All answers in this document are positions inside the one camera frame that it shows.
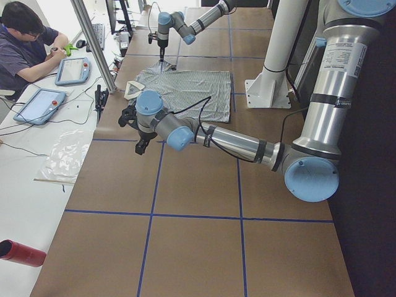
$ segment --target hand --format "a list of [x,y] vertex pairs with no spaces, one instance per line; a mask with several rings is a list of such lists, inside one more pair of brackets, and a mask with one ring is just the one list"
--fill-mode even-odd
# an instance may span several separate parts
[[66,51],[64,49],[51,48],[51,54],[53,58],[59,59],[59,62],[66,58]]

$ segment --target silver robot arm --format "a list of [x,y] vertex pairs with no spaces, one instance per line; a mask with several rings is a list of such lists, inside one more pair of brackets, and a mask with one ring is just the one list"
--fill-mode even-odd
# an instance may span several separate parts
[[182,12],[174,12],[172,14],[161,12],[158,15],[158,31],[148,35],[148,43],[151,44],[153,40],[157,41],[160,47],[160,62],[163,62],[165,48],[169,43],[170,28],[174,28],[184,42],[190,45],[196,40],[198,33],[205,30],[223,15],[229,14],[234,7],[235,0],[220,0],[216,6],[199,17],[190,26],[187,26],[184,22],[184,14]]
[[339,184],[336,165],[341,152],[337,142],[368,44],[378,36],[383,15],[396,6],[396,0],[383,5],[382,1],[376,5],[373,1],[355,2],[352,7],[348,7],[352,1],[321,2],[319,23],[323,32],[319,35],[325,38],[326,49],[303,131],[292,145],[272,144],[196,119],[178,119],[163,107],[159,94],[144,91],[119,120],[121,126],[129,124],[139,131],[142,139],[136,152],[142,153],[141,148],[157,134],[176,150],[192,141],[206,147],[215,144],[243,160],[281,173],[287,188],[301,200],[318,202],[331,197]]

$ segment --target computer monitor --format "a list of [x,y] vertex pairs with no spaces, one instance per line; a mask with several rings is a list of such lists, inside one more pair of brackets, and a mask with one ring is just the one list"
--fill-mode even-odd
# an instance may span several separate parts
[[116,33],[116,25],[117,25],[117,10],[116,6],[114,5],[114,0],[106,0],[106,8],[107,8],[107,14],[109,15],[109,21],[110,21],[110,29],[111,29],[111,34]]

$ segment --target mouse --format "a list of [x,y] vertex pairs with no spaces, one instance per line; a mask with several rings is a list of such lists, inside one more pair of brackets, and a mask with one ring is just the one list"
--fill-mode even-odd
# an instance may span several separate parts
[[79,41],[77,41],[77,43],[75,44],[76,48],[83,48],[85,45],[87,44],[87,42],[85,40],[80,39]]

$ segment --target metal pole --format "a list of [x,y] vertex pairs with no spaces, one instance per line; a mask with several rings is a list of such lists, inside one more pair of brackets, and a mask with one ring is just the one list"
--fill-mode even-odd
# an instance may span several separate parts
[[280,0],[262,72],[245,80],[247,107],[290,108],[286,67],[309,0]]
[[93,57],[95,58],[100,74],[105,81],[109,93],[114,93],[116,84],[114,83],[113,76],[108,69],[105,56],[103,55],[99,42],[93,31],[91,20],[89,18],[87,9],[85,8],[83,0],[71,0],[75,14],[80,22],[81,29],[92,49]]

